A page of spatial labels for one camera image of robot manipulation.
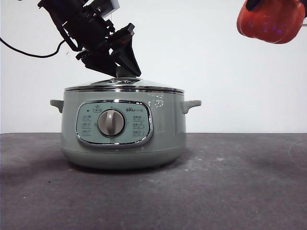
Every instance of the black cable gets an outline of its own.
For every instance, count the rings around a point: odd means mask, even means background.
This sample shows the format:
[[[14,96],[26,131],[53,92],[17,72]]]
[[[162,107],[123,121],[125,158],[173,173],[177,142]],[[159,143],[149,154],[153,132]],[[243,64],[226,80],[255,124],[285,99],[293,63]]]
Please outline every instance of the black cable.
[[[21,50],[19,50],[19,49],[16,49],[16,48],[10,46],[9,44],[7,44],[1,37],[0,37],[0,41],[1,41],[3,44],[5,44],[8,48],[10,48],[10,49],[12,49],[12,50],[14,50],[14,51],[16,51],[16,52],[18,52],[18,53],[21,53],[21,54],[30,56],[30,57],[34,57],[34,58],[49,58],[49,57],[55,56],[55,55],[59,52],[59,49],[60,49],[61,45],[65,42],[65,40],[61,41],[61,42],[59,43],[59,45],[58,45],[57,50],[56,50],[53,54],[42,55],[42,56],[41,56],[41,55],[35,55],[35,54],[28,54],[28,53],[23,52],[23,51],[21,51]]]

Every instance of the button label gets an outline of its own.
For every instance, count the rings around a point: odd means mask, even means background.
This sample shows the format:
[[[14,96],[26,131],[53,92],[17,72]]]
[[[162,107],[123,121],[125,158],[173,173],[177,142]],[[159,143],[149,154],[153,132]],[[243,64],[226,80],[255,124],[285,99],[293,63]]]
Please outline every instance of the button label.
[[[139,121],[144,121],[144,118],[142,116],[133,116],[133,121],[139,122]]]
[[[82,136],[90,137],[92,135],[92,131],[89,129],[82,130]]]
[[[92,121],[92,116],[91,115],[84,115],[83,121]]]
[[[99,105],[96,105],[96,106],[93,108],[93,112],[94,112],[94,113],[101,113],[101,112],[102,112],[102,108],[101,108]]]
[[[144,131],[133,131],[133,136],[134,137],[143,137]]]
[[[91,122],[84,122],[82,123],[82,128],[91,128],[92,123]]]
[[[133,123],[133,128],[134,129],[143,129],[144,124],[143,124],[143,122]]]

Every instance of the cooker handle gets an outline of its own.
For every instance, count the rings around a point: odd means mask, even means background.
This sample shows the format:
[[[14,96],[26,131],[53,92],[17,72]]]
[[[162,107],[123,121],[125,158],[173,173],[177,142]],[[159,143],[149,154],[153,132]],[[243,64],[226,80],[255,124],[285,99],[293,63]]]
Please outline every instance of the cooker handle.
[[[63,112],[63,106],[64,106],[64,101],[60,100],[50,100],[50,105],[57,107],[59,109],[59,112]]]
[[[187,114],[190,108],[201,106],[201,101],[185,101],[182,102],[182,113]]]

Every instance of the cooker lid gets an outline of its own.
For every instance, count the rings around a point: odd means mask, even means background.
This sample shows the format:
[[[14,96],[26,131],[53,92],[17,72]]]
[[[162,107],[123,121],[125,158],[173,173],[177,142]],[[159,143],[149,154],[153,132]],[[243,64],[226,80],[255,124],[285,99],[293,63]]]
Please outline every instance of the cooker lid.
[[[83,90],[145,90],[184,93],[183,90],[175,89],[170,86],[162,85],[149,80],[139,78],[112,78],[102,80],[86,85],[79,85],[66,88],[65,91],[83,91]]]

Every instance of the white wall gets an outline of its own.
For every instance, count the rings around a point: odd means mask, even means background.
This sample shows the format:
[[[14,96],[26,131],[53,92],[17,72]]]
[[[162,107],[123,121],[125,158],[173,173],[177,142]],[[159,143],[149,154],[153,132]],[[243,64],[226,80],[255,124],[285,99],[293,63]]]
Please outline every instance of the white wall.
[[[1,0],[1,37],[36,54],[61,41],[39,1]],[[307,132],[307,28],[286,45],[241,36],[243,0],[120,0],[117,29],[136,25],[142,78],[184,89],[203,106],[187,115],[188,132]],[[88,70],[64,45],[49,59],[1,46],[1,132],[60,132],[49,105],[65,87],[108,76]]]

